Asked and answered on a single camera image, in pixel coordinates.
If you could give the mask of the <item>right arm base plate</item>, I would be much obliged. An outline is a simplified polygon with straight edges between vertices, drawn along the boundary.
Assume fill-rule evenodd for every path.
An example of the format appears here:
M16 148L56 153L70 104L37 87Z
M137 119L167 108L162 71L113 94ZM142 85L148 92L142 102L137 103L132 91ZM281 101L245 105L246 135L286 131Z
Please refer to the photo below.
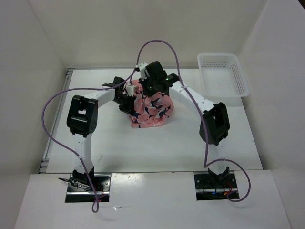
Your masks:
M194 173L196 200L223 200L229 196L232 200L240 199L234 172L216 186L212 183L209 174L205 172Z

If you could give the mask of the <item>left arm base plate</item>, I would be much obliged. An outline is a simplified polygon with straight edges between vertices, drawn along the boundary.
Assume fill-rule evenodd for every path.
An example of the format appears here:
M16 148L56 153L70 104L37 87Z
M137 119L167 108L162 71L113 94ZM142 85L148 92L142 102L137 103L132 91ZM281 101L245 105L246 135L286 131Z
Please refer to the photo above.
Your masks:
M95 201L94 191L90 185L75 181L72 176L69 179L59 179L68 183L65 203L93 203ZM99 203L109 202L111 174L95 174L93 184Z

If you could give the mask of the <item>pink shark print shorts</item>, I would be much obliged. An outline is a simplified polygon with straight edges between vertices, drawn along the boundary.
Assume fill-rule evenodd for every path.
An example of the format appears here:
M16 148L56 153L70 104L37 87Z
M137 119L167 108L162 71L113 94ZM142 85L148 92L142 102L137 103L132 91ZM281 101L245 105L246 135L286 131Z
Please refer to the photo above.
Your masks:
M143 93L143 88L138 80L131 83L134 90L134 113L130 115L132 128L159 127L165 124L174 110L171 98L162 92L157 92L152 97Z

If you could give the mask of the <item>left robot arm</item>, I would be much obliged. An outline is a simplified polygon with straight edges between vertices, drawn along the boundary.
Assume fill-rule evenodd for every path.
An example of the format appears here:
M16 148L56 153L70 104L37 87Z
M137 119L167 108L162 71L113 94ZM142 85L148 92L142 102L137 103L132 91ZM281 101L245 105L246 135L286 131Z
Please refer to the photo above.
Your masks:
M75 162L71 182L78 182L83 190L88 191L96 186L91 145L92 134L98 124L99 108L114 101L121 111L129 115L134 113L134 94L137 87L123 81L124 79L115 77L112 83L103 84L100 90L72 98L67 127L72 133L78 160Z

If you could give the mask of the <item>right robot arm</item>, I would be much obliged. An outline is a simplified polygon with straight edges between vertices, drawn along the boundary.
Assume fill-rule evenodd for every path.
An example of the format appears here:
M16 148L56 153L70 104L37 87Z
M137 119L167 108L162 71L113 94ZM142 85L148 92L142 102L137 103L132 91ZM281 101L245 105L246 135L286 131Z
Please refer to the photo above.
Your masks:
M199 135L206 143L204 167L208 169L209 182L214 189L221 187L229 175L229 168L210 169L209 165L221 160L216 159L208 163L207 159L209 146L219 146L219 143L228 136L230 123L225 104L215 104L199 95L184 84L179 74L167 74L158 61L151 64L140 63L135 69L140 73L139 83L146 96L165 95L199 115L201 119Z

